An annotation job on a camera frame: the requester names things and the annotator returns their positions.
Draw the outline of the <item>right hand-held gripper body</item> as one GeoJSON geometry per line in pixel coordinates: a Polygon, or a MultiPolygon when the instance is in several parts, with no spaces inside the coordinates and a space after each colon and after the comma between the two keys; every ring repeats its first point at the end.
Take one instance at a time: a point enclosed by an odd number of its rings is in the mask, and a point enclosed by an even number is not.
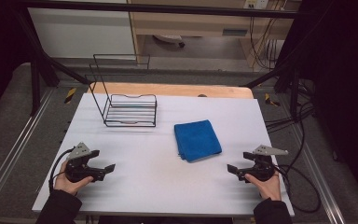
{"type": "Polygon", "coordinates": [[[260,145],[252,153],[255,154],[256,157],[253,160],[255,164],[249,174],[260,181],[267,181],[274,175],[275,165],[272,162],[273,156],[286,156],[289,154],[287,150],[264,145],[260,145]]]}

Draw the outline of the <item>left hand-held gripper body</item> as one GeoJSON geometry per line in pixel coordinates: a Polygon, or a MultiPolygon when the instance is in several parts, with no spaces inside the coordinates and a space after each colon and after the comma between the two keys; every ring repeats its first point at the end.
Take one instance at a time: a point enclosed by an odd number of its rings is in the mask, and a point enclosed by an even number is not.
{"type": "Polygon", "coordinates": [[[88,167],[90,159],[90,150],[83,142],[80,142],[73,148],[67,157],[67,164],[65,168],[65,175],[71,182],[78,182],[81,179],[92,176],[93,182],[98,180],[100,172],[97,168],[88,167]]]}

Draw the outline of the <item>black wire rack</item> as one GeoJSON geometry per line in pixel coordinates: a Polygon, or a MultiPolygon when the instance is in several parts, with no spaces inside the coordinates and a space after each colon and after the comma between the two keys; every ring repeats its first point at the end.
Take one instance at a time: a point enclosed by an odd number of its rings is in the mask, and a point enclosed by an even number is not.
{"type": "Polygon", "coordinates": [[[89,91],[106,127],[155,127],[157,96],[151,93],[114,93],[108,84],[115,77],[148,74],[149,55],[94,54],[89,64],[89,91]]]}

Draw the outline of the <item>blue towel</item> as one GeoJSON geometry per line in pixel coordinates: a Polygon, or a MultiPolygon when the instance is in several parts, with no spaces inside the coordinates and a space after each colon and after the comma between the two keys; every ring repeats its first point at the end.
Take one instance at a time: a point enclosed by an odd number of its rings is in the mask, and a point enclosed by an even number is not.
{"type": "Polygon", "coordinates": [[[193,162],[222,152],[209,120],[175,124],[174,135],[182,160],[193,162]]]}

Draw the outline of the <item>person's left hand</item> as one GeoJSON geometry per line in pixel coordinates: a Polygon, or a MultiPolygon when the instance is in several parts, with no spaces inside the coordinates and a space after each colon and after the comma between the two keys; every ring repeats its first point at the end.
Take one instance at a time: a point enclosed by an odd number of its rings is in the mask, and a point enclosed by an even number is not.
{"type": "Polygon", "coordinates": [[[76,196],[76,194],[79,192],[80,189],[87,186],[93,180],[93,177],[87,176],[78,182],[71,182],[70,180],[67,179],[65,175],[66,164],[67,161],[64,161],[62,163],[60,173],[56,177],[56,181],[53,188],[55,190],[62,190],[73,196],[76,196]]]}

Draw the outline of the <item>person's right hand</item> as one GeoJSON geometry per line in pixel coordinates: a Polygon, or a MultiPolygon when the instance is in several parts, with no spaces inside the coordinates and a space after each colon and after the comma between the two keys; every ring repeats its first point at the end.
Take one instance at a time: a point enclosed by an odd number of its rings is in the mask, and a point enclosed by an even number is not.
{"type": "Polygon", "coordinates": [[[258,188],[260,195],[264,200],[271,199],[272,201],[280,201],[282,199],[278,173],[274,174],[267,181],[260,181],[250,174],[246,174],[245,178],[258,188]]]}

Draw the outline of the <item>white cabinet panel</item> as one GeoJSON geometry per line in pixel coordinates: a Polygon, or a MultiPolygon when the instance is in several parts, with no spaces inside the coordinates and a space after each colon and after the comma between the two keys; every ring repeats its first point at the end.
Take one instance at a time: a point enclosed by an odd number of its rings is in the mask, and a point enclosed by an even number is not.
{"type": "Polygon", "coordinates": [[[135,53],[128,12],[30,8],[29,13],[50,57],[135,53]]]}

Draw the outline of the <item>grey chair base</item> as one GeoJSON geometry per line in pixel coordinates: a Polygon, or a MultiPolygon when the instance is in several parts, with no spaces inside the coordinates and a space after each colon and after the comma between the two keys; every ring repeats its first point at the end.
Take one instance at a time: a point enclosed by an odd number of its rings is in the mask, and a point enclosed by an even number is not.
{"type": "Polygon", "coordinates": [[[177,44],[180,48],[183,48],[186,45],[179,35],[154,35],[154,37],[166,43],[177,44]]]}

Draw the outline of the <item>aluminium floor rail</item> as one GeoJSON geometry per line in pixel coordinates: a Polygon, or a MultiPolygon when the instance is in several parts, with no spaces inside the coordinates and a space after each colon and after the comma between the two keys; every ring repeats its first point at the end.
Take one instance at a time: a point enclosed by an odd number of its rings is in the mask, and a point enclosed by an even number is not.
{"type": "Polygon", "coordinates": [[[8,152],[5,160],[0,166],[0,191],[5,185],[7,178],[9,177],[13,167],[15,166],[17,160],[19,159],[23,149],[25,148],[28,140],[34,132],[34,128],[38,124],[39,120],[43,116],[49,102],[51,95],[55,92],[54,89],[49,88],[43,94],[41,99],[41,106],[36,110],[35,114],[28,118],[24,128],[21,130],[20,135],[16,139],[16,142],[11,147],[8,152]]]}
{"type": "Polygon", "coordinates": [[[322,205],[330,223],[345,224],[345,218],[337,205],[332,190],[329,188],[322,170],[319,168],[317,161],[311,154],[309,145],[305,141],[305,132],[301,130],[299,124],[295,124],[293,127],[293,133],[296,137],[296,141],[302,149],[300,155],[306,164],[313,184],[320,193],[322,205]]]}

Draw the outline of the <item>white wall socket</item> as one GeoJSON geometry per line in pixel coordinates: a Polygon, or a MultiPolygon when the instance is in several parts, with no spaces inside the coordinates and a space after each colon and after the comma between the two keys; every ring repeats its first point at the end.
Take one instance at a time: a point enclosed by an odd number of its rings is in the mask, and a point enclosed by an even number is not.
{"type": "Polygon", "coordinates": [[[250,9],[265,9],[269,0],[245,0],[244,8],[250,9]]]}

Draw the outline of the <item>black metal frame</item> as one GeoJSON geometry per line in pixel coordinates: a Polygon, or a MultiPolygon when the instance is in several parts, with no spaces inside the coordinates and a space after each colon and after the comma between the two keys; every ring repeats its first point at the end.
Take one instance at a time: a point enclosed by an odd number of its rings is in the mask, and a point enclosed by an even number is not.
{"type": "Polygon", "coordinates": [[[90,11],[117,11],[117,12],[136,12],[136,13],[159,13],[159,14],[189,14],[189,15],[211,15],[225,17],[253,17],[253,18],[278,18],[278,19],[302,19],[310,14],[300,11],[280,11],[266,9],[234,9],[227,7],[191,7],[191,6],[170,6],[170,5],[150,5],[150,4],[127,4],[127,3],[98,3],[80,1],[51,1],[51,0],[14,0],[11,9],[17,21],[21,25],[31,44],[30,53],[32,55],[32,83],[33,83],[33,110],[35,113],[40,103],[38,100],[38,75],[41,75],[49,86],[57,86],[58,77],[53,67],[64,72],[67,76],[74,78],[82,84],[90,84],[90,81],[61,63],[53,60],[43,50],[33,28],[33,23],[25,19],[28,8],[48,8],[48,9],[69,9],[69,10],[90,10],[90,11]]]}

